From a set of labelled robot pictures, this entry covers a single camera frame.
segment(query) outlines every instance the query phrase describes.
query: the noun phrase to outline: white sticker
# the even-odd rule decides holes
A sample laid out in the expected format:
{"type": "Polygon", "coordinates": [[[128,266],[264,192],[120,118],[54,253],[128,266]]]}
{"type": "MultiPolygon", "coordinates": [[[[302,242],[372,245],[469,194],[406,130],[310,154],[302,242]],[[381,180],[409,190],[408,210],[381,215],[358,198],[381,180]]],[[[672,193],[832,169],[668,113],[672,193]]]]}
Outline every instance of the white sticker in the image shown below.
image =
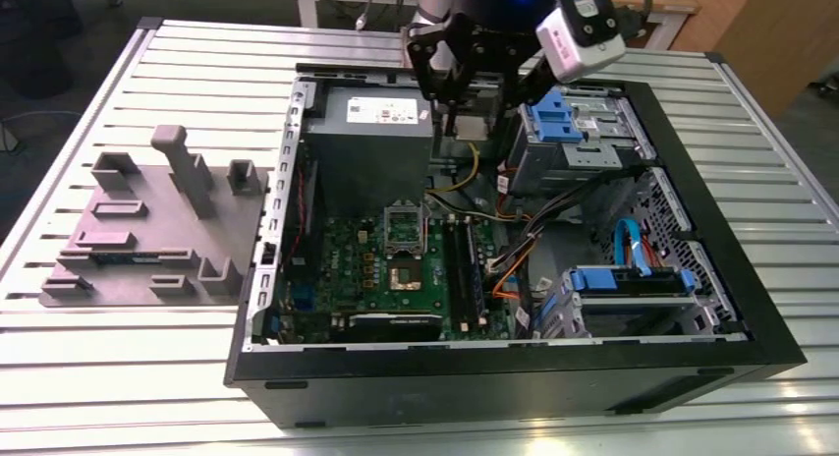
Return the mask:
{"type": "Polygon", "coordinates": [[[497,176],[497,191],[501,194],[506,194],[506,190],[509,189],[509,178],[505,176],[497,176]]]}
{"type": "Polygon", "coordinates": [[[536,284],[536,291],[538,292],[546,291],[548,289],[550,289],[552,284],[553,284],[553,281],[550,279],[548,279],[546,277],[540,278],[538,283],[536,284]]]}
{"type": "Polygon", "coordinates": [[[353,97],[345,106],[345,120],[350,124],[416,125],[420,123],[417,100],[353,97]]]}
{"type": "Polygon", "coordinates": [[[526,328],[526,325],[529,325],[529,315],[521,307],[514,310],[514,319],[521,324],[521,326],[526,328]]]}
{"type": "Polygon", "coordinates": [[[574,2],[576,10],[582,17],[590,17],[597,15],[597,6],[593,0],[580,0],[574,2]]]}
{"type": "Polygon", "coordinates": [[[694,12],[696,8],[694,7],[686,7],[686,6],[664,6],[664,11],[669,11],[669,12],[694,12]]]}
{"type": "Polygon", "coordinates": [[[597,128],[597,123],[593,119],[576,119],[573,120],[573,123],[578,129],[596,130],[597,128]]]}

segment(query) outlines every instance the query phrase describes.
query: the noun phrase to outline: floor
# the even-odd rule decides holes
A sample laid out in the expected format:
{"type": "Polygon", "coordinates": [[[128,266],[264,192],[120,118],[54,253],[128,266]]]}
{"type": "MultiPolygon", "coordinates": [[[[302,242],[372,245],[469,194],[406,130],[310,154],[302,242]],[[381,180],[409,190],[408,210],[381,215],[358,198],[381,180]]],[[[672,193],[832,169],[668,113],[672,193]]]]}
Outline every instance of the floor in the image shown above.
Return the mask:
{"type": "MultiPolygon", "coordinates": [[[[82,34],[60,42],[74,87],[48,100],[25,100],[0,83],[0,118],[33,110],[84,112],[114,58],[142,16],[170,19],[297,26],[292,0],[124,0],[117,9],[105,0],[73,0],[84,21],[82,34]]],[[[350,29],[357,4],[320,3],[321,27],[350,29]]],[[[369,28],[393,28],[393,8],[373,6],[369,28]]],[[[398,23],[410,17],[402,11],[398,23]]],[[[0,152],[0,241],[14,224],[74,124],[72,116],[33,116],[9,123],[21,140],[17,156],[0,152]]],[[[777,126],[832,197],[839,199],[839,100],[803,93],[777,126]]]]}

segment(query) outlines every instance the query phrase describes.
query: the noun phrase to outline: wire bundle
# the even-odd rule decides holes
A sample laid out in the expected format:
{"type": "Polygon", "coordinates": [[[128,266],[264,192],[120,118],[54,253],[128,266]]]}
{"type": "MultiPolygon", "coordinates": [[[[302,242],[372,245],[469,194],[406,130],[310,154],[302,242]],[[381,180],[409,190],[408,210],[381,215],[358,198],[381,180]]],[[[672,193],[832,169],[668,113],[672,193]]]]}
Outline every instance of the wire bundle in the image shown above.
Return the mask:
{"type": "Polygon", "coordinates": [[[520,267],[524,259],[533,251],[536,247],[536,240],[544,231],[546,223],[557,217],[565,210],[578,205],[585,197],[604,184],[620,178],[637,176],[646,168],[644,166],[630,166],[618,171],[602,171],[596,176],[589,178],[570,190],[561,193],[552,198],[541,209],[533,214],[532,218],[524,225],[521,233],[518,235],[517,242],[512,245],[512,248],[496,258],[494,264],[504,264],[514,258],[512,266],[501,276],[496,286],[493,287],[493,297],[501,297],[505,299],[514,298],[517,296],[500,291],[502,283],[512,275],[514,270],[520,267]]]}

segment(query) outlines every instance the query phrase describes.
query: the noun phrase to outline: aluminum slotted table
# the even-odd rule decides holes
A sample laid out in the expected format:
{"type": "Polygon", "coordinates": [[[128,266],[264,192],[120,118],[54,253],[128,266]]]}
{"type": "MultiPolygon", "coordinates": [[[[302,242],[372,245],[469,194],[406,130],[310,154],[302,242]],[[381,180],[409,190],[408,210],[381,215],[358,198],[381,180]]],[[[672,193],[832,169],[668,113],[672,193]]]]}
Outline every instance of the aluminum slotted table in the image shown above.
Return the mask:
{"type": "Polygon", "coordinates": [[[178,124],[208,165],[250,158],[270,167],[294,64],[402,62],[390,33],[144,22],[0,250],[0,450],[839,451],[839,211],[726,65],[702,54],[630,52],[597,77],[650,84],[688,147],[808,358],[773,379],[657,416],[282,431],[221,385],[233,307],[45,310],[40,284],[96,186],[101,151],[164,164],[152,128],[178,124]]]}

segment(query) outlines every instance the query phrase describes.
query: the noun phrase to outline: orange wire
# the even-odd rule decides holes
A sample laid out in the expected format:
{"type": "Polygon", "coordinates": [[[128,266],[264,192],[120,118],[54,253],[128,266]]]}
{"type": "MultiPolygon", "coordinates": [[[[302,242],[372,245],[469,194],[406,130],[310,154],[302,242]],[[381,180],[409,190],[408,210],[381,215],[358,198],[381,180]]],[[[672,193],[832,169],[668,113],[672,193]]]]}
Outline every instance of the orange wire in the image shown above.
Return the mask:
{"type": "MultiPolygon", "coordinates": [[[[496,215],[500,218],[514,218],[514,215],[512,215],[509,213],[502,213],[502,211],[500,210],[500,205],[502,204],[502,200],[504,199],[506,199],[506,194],[501,194],[500,196],[497,196],[496,215]]],[[[526,213],[522,213],[521,214],[521,218],[524,218],[524,220],[529,220],[532,217],[526,213]]]]}
{"type": "Polygon", "coordinates": [[[533,251],[533,248],[536,248],[536,242],[533,242],[533,244],[529,246],[529,248],[524,251],[524,253],[521,254],[521,256],[518,257],[518,259],[516,260],[516,262],[512,264],[512,267],[506,270],[506,273],[504,274],[504,276],[501,277],[501,279],[498,280],[496,286],[493,287],[493,297],[496,297],[498,294],[504,294],[500,291],[500,287],[502,286],[504,281],[506,280],[506,278],[509,277],[509,275],[512,274],[512,271],[514,271],[517,269],[517,267],[521,265],[521,262],[524,262],[524,259],[526,258],[526,256],[529,255],[529,252],[533,251]]]}
{"type": "Polygon", "coordinates": [[[654,248],[649,244],[649,240],[646,239],[646,237],[644,237],[641,239],[641,245],[644,246],[644,250],[646,251],[649,262],[652,263],[652,265],[660,267],[661,266],[661,262],[660,262],[660,259],[657,257],[657,253],[654,252],[654,248]]]}

